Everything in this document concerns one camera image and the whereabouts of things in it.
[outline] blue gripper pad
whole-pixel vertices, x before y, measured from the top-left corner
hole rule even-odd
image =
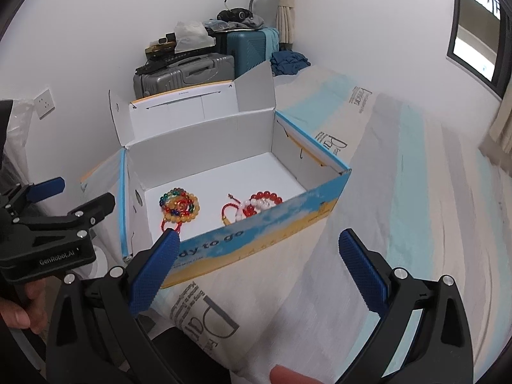
[[[150,252],[151,255],[131,285],[128,307],[132,316],[135,317],[140,312],[149,309],[172,264],[178,257],[179,250],[180,236],[176,231],[167,229],[151,250],[139,253]]]
[[[55,178],[31,186],[27,192],[27,201],[36,204],[44,199],[58,195],[64,191],[66,183],[63,178]]]
[[[365,250],[348,230],[340,234],[340,255],[354,279],[359,293],[371,312],[383,317],[388,311],[388,287],[382,280]]]

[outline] human hand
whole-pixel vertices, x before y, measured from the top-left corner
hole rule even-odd
[[[276,365],[270,371],[272,384],[322,384],[320,381],[306,377],[282,365]]]
[[[44,278],[25,284],[25,294],[31,300],[27,309],[0,297],[0,314],[9,328],[30,328],[38,335],[43,331],[48,322],[48,315],[44,310],[45,285]]]

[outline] mattress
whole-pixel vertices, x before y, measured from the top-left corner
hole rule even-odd
[[[352,228],[391,267],[456,280],[476,381],[511,335],[510,177],[439,121],[349,76],[311,66],[275,85],[287,119],[317,139],[339,134],[326,148],[353,169],[343,194],[327,219],[160,291],[153,308],[165,318],[186,311],[178,326],[252,383],[268,384],[276,364],[335,382],[378,322],[338,253],[340,232]],[[400,368],[419,317],[411,316],[387,373]]]
[[[278,110],[313,136],[335,109],[359,107],[355,119],[346,115],[350,125],[342,141],[349,147],[339,156],[353,172],[330,222],[336,231],[353,228],[391,267],[404,267],[416,278],[455,278],[469,321],[476,381],[512,334],[512,179],[433,117],[348,76],[312,66],[275,80]],[[314,119],[304,112],[312,104]],[[343,125],[343,115],[338,119],[329,125]],[[411,317],[388,372],[403,361],[419,315]],[[339,364],[341,373],[378,317],[360,307],[340,316],[360,319],[350,322],[358,333]]]

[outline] window frame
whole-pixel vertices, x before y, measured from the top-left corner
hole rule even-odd
[[[512,74],[512,22],[505,10],[503,2],[501,0],[498,1],[500,3],[500,36],[492,80],[487,79],[473,68],[473,66],[454,54],[455,40],[457,39],[459,29],[460,0],[455,0],[452,34],[450,37],[447,56],[466,69],[468,73],[474,75],[483,84],[488,86],[496,95],[503,98]]]

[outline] white wall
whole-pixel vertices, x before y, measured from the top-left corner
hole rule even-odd
[[[256,0],[253,9],[274,24],[276,5]],[[132,77],[148,43],[179,20],[215,18],[223,8],[224,0],[25,1],[0,42],[0,98],[51,90],[56,110],[41,121],[34,115],[27,141],[30,180],[62,175],[67,182],[48,210],[78,205],[80,177],[119,148],[108,90],[134,99]]]
[[[454,0],[296,0],[294,50],[479,142],[500,101],[447,60]]]

